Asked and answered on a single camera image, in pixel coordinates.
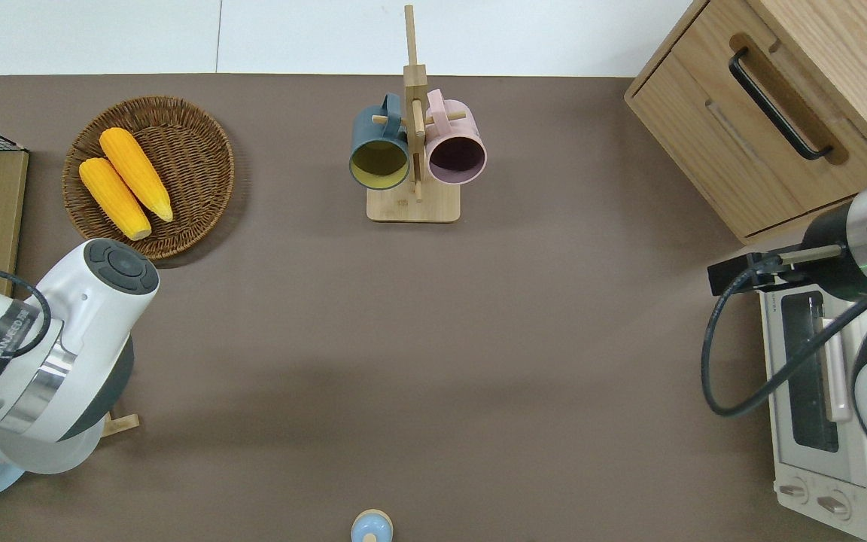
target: light blue base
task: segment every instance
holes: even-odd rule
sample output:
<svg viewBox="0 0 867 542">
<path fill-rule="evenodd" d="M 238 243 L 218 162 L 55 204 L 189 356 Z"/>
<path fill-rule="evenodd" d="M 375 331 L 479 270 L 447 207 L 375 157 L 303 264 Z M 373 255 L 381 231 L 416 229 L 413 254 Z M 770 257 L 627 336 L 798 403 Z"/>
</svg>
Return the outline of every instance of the light blue base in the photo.
<svg viewBox="0 0 867 542">
<path fill-rule="evenodd" d="M 376 536 L 376 542 L 392 542 L 393 526 L 382 515 L 371 513 L 360 516 L 350 529 L 351 542 L 364 542 L 364 536 Z"/>
</svg>

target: black drawer handle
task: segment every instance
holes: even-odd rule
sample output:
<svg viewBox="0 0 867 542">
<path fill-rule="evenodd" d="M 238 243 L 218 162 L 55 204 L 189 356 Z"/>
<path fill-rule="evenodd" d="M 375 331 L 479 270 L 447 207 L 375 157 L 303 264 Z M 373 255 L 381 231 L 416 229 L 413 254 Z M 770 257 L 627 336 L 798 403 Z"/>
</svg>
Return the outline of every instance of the black drawer handle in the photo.
<svg viewBox="0 0 867 542">
<path fill-rule="evenodd" d="M 758 88 L 756 82 L 751 79 L 751 77 L 744 71 L 741 65 L 741 58 L 744 54 L 747 53 L 747 47 L 742 47 L 735 56 L 732 57 L 732 61 L 729 63 L 729 71 L 732 72 L 735 80 L 741 85 L 741 88 L 744 89 L 744 92 L 747 93 L 748 96 L 751 96 L 751 99 L 756 103 L 758 109 L 761 109 L 761 112 L 765 114 L 765 117 L 768 117 L 768 120 L 774 124 L 774 127 L 781 132 L 781 135 L 784 136 L 785 140 L 788 141 L 789 144 L 792 145 L 792 148 L 795 148 L 795 151 L 801 155 L 805 160 L 817 160 L 821 157 L 824 157 L 829 152 L 832 152 L 832 146 L 828 145 L 828 147 L 822 148 L 821 151 L 815 151 L 813 148 L 808 147 L 808 143 L 805 143 L 805 140 L 802 139 L 801 136 L 795 131 L 795 128 L 791 126 L 791 123 L 780 111 L 778 111 L 777 107 L 774 107 L 774 103 L 771 103 L 771 100 L 765 96 L 765 93 Z"/>
</svg>

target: mug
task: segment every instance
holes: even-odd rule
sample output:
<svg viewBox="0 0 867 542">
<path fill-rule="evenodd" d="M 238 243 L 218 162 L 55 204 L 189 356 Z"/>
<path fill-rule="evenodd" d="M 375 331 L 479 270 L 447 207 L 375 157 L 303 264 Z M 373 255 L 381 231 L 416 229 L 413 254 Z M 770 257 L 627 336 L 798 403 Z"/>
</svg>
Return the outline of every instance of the mug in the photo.
<svg viewBox="0 0 867 542">
<path fill-rule="evenodd" d="M 375 114 L 386 123 L 374 123 Z M 382 105 L 371 105 L 354 119 L 350 174 L 373 190 L 386 190 L 403 182 L 410 169 L 406 127 L 400 122 L 400 97 L 388 93 Z"/>
<path fill-rule="evenodd" d="M 481 133 L 470 108 L 455 99 L 443 99 L 440 89 L 427 93 L 430 109 L 427 116 L 427 172 L 447 184 L 464 184 L 481 175 L 488 160 Z M 448 114 L 464 113 L 462 119 L 450 120 Z"/>
</svg>

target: pink mug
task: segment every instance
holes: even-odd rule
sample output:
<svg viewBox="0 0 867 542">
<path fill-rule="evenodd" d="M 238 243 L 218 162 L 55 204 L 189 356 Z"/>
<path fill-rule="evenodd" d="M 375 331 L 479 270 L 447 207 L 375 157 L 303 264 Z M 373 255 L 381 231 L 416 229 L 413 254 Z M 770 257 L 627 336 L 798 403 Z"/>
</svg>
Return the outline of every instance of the pink mug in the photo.
<svg viewBox="0 0 867 542">
<path fill-rule="evenodd" d="M 470 108 L 455 99 L 443 99 L 440 89 L 427 93 L 430 109 L 427 116 L 433 124 L 427 126 L 424 149 L 427 152 L 427 172 L 447 184 L 464 184 L 481 175 L 488 155 L 481 141 Z M 448 116 L 461 119 L 450 120 Z"/>
</svg>

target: toaster oven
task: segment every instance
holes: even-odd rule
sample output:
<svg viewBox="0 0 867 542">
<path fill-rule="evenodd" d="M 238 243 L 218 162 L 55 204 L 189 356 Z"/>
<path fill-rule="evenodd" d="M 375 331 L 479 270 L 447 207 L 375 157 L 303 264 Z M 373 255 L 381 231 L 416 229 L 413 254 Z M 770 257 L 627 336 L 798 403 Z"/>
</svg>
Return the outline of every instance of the toaster oven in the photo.
<svg viewBox="0 0 867 542">
<path fill-rule="evenodd" d="M 759 296 L 768 377 L 849 306 L 815 285 Z M 854 415 L 849 385 L 866 332 L 864 312 L 768 401 L 778 502 L 864 540 L 867 438 Z"/>
</svg>

